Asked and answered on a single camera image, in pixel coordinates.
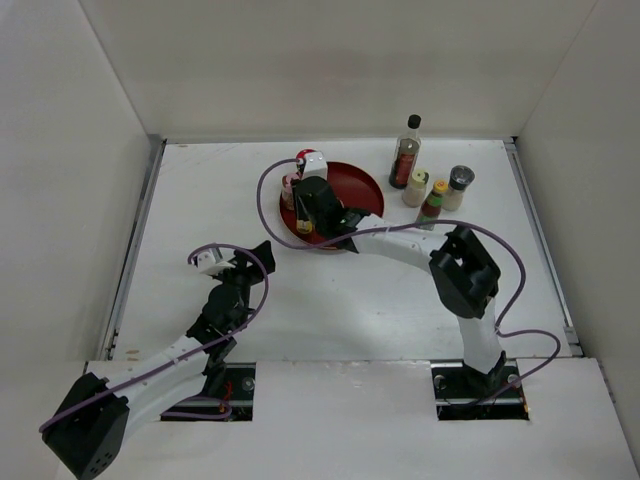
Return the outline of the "pink-cap spice jar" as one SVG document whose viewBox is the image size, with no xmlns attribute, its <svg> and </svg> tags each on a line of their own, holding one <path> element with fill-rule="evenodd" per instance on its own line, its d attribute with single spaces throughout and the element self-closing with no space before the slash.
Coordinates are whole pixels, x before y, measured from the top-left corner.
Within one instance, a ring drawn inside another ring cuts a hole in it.
<svg viewBox="0 0 640 480">
<path fill-rule="evenodd" d="M 293 183 L 299 179 L 300 176 L 297 172 L 289 173 L 282 177 L 281 201 L 286 210 L 293 211 L 295 208 Z"/>
</svg>

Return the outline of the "red-lid chili sauce jar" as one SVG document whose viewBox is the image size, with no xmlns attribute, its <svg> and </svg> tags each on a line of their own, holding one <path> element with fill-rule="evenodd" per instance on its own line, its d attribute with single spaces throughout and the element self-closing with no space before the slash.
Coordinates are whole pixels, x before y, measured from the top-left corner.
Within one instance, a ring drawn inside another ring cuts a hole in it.
<svg viewBox="0 0 640 480">
<path fill-rule="evenodd" d="M 295 159 L 296 159 L 296 168 L 297 168 L 299 177 L 302 177 L 304 174 L 306 163 L 307 163 L 306 157 L 309 154 L 314 152 L 315 152 L 315 149 L 303 149 L 297 153 Z"/>
</svg>

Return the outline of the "white bottle cream cap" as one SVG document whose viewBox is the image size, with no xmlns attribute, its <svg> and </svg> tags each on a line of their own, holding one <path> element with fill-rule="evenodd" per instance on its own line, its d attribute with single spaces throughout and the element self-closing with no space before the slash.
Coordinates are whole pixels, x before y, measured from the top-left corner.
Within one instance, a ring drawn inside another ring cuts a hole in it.
<svg viewBox="0 0 640 480">
<path fill-rule="evenodd" d="M 402 200 L 408 207 L 419 207 L 426 196 L 429 174 L 424 169 L 414 169 L 402 194 Z"/>
</svg>

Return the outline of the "tall soy sauce bottle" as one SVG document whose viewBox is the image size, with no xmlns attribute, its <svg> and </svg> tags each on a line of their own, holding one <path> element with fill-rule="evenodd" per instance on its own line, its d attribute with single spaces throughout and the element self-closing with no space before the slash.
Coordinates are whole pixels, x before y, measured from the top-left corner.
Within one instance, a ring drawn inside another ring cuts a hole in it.
<svg viewBox="0 0 640 480">
<path fill-rule="evenodd" d="M 397 139 L 388 179 L 389 184 L 395 189 L 404 189 L 408 184 L 421 147 L 418 133 L 421 122 L 420 115 L 410 115 L 407 120 L 407 131 Z"/>
</svg>

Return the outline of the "chili sauce bottle yellow cap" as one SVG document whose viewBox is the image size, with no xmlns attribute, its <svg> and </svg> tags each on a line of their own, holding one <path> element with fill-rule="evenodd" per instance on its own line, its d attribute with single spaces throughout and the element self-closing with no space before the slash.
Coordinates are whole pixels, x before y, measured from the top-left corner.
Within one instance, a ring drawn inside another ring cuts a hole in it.
<svg viewBox="0 0 640 480">
<path fill-rule="evenodd" d="M 433 183 L 432 189 L 423 201 L 416 221 L 422 230 L 433 230 L 433 221 L 437 220 L 442 210 L 444 195 L 448 189 L 448 184 L 443 179 L 438 179 Z"/>
</svg>

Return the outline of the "small oil bottle cork cap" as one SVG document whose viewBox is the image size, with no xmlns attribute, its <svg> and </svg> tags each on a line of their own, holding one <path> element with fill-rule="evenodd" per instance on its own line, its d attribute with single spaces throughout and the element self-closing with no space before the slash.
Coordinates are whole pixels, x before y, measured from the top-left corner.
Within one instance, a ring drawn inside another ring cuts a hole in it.
<svg viewBox="0 0 640 480">
<path fill-rule="evenodd" d="M 310 235 L 314 230 L 314 225 L 310 217 L 300 211 L 296 214 L 296 231 L 300 235 Z"/>
</svg>

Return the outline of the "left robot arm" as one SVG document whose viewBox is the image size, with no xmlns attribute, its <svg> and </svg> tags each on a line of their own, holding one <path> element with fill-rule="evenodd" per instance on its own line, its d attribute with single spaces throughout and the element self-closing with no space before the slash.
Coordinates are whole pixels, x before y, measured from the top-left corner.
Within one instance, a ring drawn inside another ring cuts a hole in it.
<svg viewBox="0 0 640 480">
<path fill-rule="evenodd" d="M 115 460 L 141 426 L 199 395 L 214 398 L 224 387 L 224 359 L 235 335 L 259 312 L 251 290 L 267 286 L 276 262 L 269 241 L 236 248 L 223 260 L 220 245 L 190 255 L 199 271 L 216 281 L 196 321 L 156 355 L 112 377 L 87 372 L 70 387 L 55 414 L 39 429 L 45 445 L 76 479 L 94 479 Z"/>
</svg>

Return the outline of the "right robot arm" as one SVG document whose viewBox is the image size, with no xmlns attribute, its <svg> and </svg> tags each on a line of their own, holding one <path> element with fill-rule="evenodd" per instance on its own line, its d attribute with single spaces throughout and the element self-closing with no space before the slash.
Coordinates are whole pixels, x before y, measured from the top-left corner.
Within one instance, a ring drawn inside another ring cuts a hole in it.
<svg viewBox="0 0 640 480">
<path fill-rule="evenodd" d="M 496 332 L 494 298 L 501 272 L 471 229 L 458 226 L 444 235 L 400 229 L 367 210 L 343 206 L 318 176 L 295 183 L 293 195 L 297 210 L 335 247 L 429 273 L 441 303 L 458 320 L 466 388 L 483 396 L 499 385 L 505 353 Z"/>
</svg>

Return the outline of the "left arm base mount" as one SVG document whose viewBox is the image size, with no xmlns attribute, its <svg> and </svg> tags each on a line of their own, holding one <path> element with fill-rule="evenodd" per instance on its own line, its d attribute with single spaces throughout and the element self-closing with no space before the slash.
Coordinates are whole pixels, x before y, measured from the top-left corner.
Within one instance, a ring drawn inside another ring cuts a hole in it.
<svg viewBox="0 0 640 480">
<path fill-rule="evenodd" d="M 253 419 L 255 363 L 229 363 L 212 371 L 203 390 L 160 416 L 164 422 L 249 422 Z"/>
</svg>

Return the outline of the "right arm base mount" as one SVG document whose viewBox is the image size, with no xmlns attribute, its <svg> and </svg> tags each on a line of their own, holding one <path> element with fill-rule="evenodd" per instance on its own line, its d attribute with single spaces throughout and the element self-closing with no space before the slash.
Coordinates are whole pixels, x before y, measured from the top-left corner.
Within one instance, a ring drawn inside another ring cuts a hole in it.
<svg viewBox="0 0 640 480">
<path fill-rule="evenodd" d="M 461 362 L 432 363 L 436 414 L 441 421 L 529 420 L 515 361 L 484 376 Z"/>
</svg>

